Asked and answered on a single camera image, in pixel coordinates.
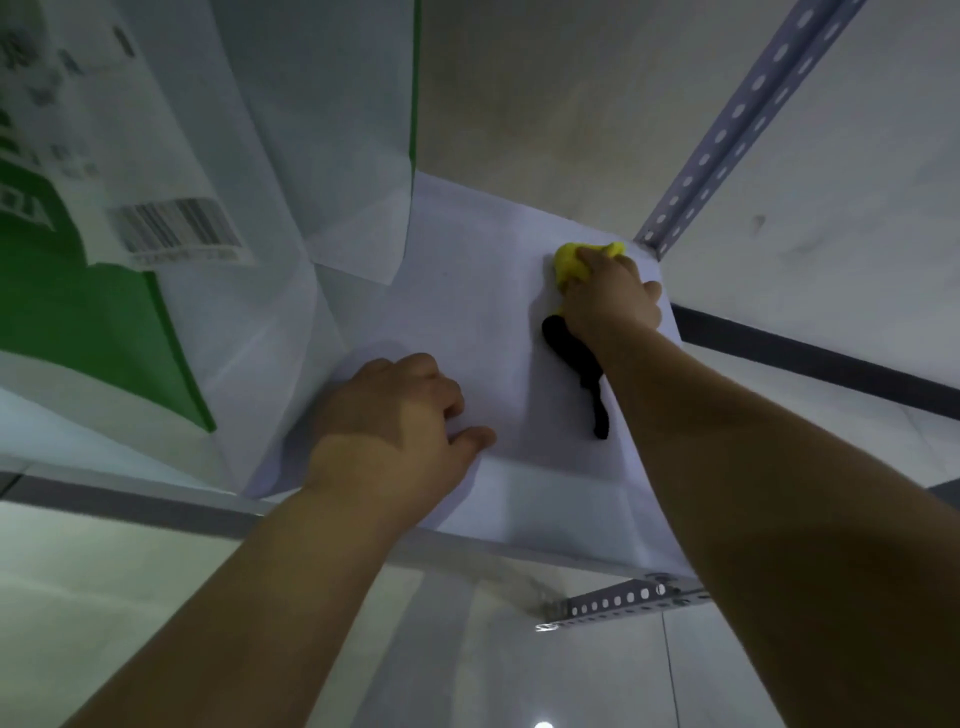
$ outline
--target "hand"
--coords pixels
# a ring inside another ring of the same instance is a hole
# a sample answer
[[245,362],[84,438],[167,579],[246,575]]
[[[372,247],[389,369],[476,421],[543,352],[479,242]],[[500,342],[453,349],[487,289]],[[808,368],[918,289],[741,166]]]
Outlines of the hand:
[[626,323],[656,329],[662,314],[657,301],[663,293],[655,280],[644,283],[630,258],[610,258],[590,248],[577,256],[590,269],[588,280],[572,280],[564,291],[564,318],[570,333],[589,346],[592,334]]
[[460,385],[429,354],[367,363],[318,412],[304,491],[356,505],[398,538],[496,442],[489,427],[447,439],[444,421],[463,411]]

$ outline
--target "white wall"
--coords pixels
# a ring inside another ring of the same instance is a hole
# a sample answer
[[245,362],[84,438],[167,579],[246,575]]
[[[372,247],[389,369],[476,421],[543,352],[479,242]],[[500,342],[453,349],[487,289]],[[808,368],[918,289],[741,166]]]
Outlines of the white wall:
[[925,488],[960,477],[960,422],[736,356],[689,344],[684,348]]
[[418,168],[632,239],[793,0],[425,0]]
[[870,0],[666,256],[676,303],[960,386],[960,6]]

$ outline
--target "barcode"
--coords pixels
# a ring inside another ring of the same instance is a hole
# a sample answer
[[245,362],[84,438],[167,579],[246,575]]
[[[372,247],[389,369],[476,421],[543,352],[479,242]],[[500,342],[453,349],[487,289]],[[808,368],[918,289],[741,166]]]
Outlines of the barcode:
[[144,263],[194,257],[237,261],[244,249],[216,200],[129,205],[107,215],[124,248]]

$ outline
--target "forearm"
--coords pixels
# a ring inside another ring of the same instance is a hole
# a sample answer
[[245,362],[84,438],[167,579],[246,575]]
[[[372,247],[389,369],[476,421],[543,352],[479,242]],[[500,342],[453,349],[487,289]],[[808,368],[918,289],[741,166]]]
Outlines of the forearm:
[[289,498],[68,725],[299,728],[392,544],[377,530]]
[[588,345],[684,552],[788,724],[862,718],[866,705],[877,725],[945,719],[933,686],[956,677],[956,514],[650,329],[598,330]]

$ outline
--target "perforated metal bar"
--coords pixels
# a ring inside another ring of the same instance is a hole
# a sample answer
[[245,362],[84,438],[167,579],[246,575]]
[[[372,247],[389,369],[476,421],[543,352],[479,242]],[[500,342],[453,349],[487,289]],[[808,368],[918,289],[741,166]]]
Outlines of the perforated metal bar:
[[677,243],[867,0],[800,0],[636,234],[657,258]]
[[706,601],[710,601],[710,596],[696,579],[652,573],[647,574],[647,579],[631,579],[596,592],[554,602],[545,610],[547,621],[538,625],[537,629],[549,632],[666,612]]

